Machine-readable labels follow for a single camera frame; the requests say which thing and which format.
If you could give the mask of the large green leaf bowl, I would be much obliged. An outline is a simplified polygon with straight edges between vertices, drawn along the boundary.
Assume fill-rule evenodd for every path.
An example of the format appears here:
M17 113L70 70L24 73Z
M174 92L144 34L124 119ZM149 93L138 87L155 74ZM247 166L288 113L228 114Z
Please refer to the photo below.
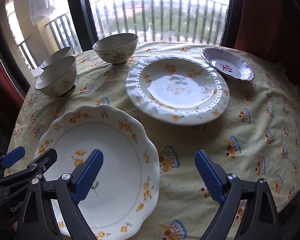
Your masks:
M93 50L106 63L122 64L134 54L138 40L134 33L115 34L98 40Z

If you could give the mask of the beaded rim floral plate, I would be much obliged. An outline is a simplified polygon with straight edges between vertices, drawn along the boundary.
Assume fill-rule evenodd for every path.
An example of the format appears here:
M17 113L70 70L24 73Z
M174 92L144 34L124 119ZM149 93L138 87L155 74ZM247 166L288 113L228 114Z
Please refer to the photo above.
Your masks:
M125 87L140 111L179 126L212 122L230 102L222 76L192 57L161 55L143 59L127 74Z

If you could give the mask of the scalloped yellow flower plate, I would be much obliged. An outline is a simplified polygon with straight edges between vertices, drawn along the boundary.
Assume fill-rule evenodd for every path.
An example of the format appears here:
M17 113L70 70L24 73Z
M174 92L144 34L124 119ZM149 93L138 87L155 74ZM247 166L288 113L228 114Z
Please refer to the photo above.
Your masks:
M57 161L45 172L55 180L72 172L90 153L103 165L79 208L97 239L128 239L154 211L159 195L157 149L142 124L109 105L84 105L56 119L35 155L53 148Z

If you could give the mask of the red curtain left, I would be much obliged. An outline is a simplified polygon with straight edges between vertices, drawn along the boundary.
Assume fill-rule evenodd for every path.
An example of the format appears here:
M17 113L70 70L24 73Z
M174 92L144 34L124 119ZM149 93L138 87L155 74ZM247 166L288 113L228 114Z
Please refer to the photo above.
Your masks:
M23 101L23 97L8 78L0 62L0 106L19 110Z

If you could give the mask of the red curtain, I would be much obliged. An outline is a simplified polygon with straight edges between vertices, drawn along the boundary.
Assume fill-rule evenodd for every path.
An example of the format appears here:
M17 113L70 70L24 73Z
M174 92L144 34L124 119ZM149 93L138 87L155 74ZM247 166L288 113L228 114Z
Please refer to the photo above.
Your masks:
M243 0L235 49L261 59L300 60L300 0Z
M8 78L0 62L0 106L19 110L23 101L23 97Z

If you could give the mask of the near small leaf bowl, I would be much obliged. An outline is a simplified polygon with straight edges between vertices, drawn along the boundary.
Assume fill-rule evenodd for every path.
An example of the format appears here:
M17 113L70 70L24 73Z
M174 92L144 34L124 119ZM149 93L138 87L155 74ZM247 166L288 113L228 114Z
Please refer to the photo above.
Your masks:
M35 83L35 89L47 96L59 98L75 85L76 79L76 58L66 56L48 66L40 74Z

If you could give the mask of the small leaf bowl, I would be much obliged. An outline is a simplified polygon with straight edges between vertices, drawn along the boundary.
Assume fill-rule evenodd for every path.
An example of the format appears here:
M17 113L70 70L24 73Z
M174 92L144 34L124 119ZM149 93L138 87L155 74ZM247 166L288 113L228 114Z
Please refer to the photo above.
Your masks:
M71 47L64 47L64 48L56 51L55 53L50 55L48 58L46 58L46 60L41 64L40 67L43 70L45 70L48 66L50 66L54 62L56 62L64 57L67 57L67 56L72 56L72 48Z
M48 66L40 74L35 83L35 89L47 96L59 98L75 85L76 79L76 58L66 56Z

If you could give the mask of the far small leaf bowl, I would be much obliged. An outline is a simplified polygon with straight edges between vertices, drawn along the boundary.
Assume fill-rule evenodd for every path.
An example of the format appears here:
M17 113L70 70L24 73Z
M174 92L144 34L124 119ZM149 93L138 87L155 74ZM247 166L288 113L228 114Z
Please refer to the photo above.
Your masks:
M64 48L56 51L55 53L50 55L48 58L46 58L46 60L41 64L40 67L43 70L45 70L48 66L50 66L54 62L56 62L64 57L67 57L67 56L72 56L72 48L71 47L64 47Z

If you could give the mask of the yellow patterned tablecloth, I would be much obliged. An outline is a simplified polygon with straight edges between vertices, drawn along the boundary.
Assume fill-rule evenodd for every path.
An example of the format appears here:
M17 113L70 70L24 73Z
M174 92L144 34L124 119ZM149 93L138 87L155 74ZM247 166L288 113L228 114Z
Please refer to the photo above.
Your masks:
M255 180L257 161L266 162L264 177L272 189L282 237L300 233L300 98L287 78L269 62L239 52L252 67L252 81L227 78L230 103L217 120L201 126L163 124L137 110L125 91L125 78L141 59L162 53L199 57L201 46L154 42L138 45L123 66L103 62L93 51L77 54L78 85L69 100L50 99L30 88L21 107L10 149L23 146L25 157L8 169L23 170L34 158L40 137L63 113L80 105L109 104L137 118L160 154L179 158L179 167L160 174L157 207L136 239L159 239L167 225L185 226L187 239L199 239L218 209L194 166L203 149L226 171Z

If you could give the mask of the hanging white cloth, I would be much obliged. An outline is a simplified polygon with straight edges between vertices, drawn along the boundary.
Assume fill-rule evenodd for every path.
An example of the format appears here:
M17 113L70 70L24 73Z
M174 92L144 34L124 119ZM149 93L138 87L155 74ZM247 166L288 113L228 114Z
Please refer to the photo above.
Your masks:
M29 0L29 14L33 25L53 14L54 0Z

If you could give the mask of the small red motif dish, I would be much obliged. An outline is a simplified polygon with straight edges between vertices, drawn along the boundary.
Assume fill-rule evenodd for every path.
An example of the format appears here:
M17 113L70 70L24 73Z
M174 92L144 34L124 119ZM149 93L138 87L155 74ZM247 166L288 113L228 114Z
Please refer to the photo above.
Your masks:
M205 47L200 51L204 62L217 71L242 81L253 81L255 74L252 68L237 54L223 48Z

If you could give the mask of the balcony metal railing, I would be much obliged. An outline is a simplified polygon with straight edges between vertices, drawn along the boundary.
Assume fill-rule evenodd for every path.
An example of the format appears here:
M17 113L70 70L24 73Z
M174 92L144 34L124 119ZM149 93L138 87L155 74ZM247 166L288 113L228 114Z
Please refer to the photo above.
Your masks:
M98 0L91 10L98 38L135 33L140 42L219 45L229 7L213 0Z

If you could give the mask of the red curtain right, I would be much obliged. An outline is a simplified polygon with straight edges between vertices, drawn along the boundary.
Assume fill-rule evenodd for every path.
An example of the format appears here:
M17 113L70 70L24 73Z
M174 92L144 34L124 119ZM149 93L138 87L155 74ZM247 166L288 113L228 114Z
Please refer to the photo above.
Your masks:
M300 0L243 0L235 49L261 59L300 60Z

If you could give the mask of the black window frame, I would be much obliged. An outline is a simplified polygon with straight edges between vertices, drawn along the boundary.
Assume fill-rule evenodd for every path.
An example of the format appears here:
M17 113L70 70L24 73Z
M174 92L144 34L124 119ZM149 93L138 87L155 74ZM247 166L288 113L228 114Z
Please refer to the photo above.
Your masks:
M93 30L92 10L89 0L69 0L70 12L74 16L74 26L82 27L79 31L79 41L84 49L92 47L94 41L97 41L98 36ZM0 0L0 8L4 6L5 0ZM241 22L243 9L243 0L230 0L229 11L226 18L225 29L221 40L221 46L234 48L239 25ZM25 75L17 68L17 63L12 57L12 53L8 49L7 41L4 38L3 30L0 26L0 64L4 77L0 77L0 85L5 93L18 101L25 98L25 92L28 91L30 84L26 80Z

